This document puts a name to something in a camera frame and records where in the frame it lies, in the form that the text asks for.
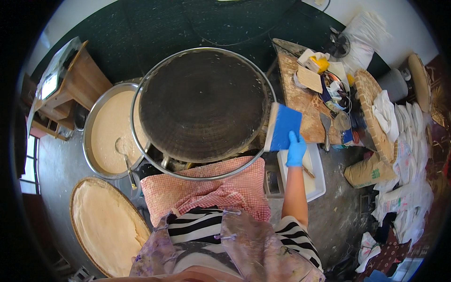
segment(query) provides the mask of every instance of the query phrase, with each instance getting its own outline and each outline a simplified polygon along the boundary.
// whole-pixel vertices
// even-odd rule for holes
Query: glove
[[[290,146],[288,147],[286,166],[302,166],[302,158],[307,150],[307,144],[305,143],[304,137],[299,134],[299,138],[296,138],[294,131],[290,131],[288,133],[288,138],[290,139]]]

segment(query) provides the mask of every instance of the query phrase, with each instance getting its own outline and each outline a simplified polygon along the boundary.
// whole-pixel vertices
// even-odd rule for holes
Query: green wall
[[[98,10],[63,36],[36,67],[32,78],[39,81],[52,56],[75,36],[82,41],[89,40],[88,52],[113,83],[143,76],[159,61],[178,51],[216,46],[200,36],[221,45],[255,37],[221,48],[246,56],[266,71],[276,54],[268,34],[260,34],[274,25],[271,37],[316,50],[326,42],[329,26],[337,30],[345,28],[327,14],[293,0],[119,0]],[[375,77],[389,69],[377,54],[368,68]]]

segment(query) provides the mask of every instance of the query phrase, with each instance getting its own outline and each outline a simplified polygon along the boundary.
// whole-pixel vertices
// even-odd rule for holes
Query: window
[[[25,161],[25,174],[20,177],[20,189],[22,193],[39,194],[39,182],[37,178],[37,151],[39,139],[30,135],[27,143],[27,159]]]

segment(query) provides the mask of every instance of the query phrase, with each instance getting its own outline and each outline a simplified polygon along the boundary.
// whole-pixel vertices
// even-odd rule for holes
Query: striped shirt
[[[214,238],[214,235],[221,232],[221,221],[222,210],[217,207],[197,207],[180,217],[174,214],[169,216],[169,236],[172,244],[180,250],[174,273],[201,265],[241,277],[222,247],[221,240]],[[284,245],[323,271],[318,251],[304,225],[294,217],[286,216],[274,227],[274,231]]]

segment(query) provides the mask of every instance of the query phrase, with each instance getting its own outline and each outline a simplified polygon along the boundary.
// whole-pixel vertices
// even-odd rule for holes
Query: pink checkered towel
[[[238,157],[225,162],[200,166],[180,174],[207,177],[224,174],[249,162],[253,157]],[[148,176],[141,180],[144,198],[154,226],[170,210],[180,215],[195,207],[242,208],[256,220],[268,222],[271,217],[263,192],[265,161],[259,158],[242,172],[221,180],[189,181],[167,174]]]

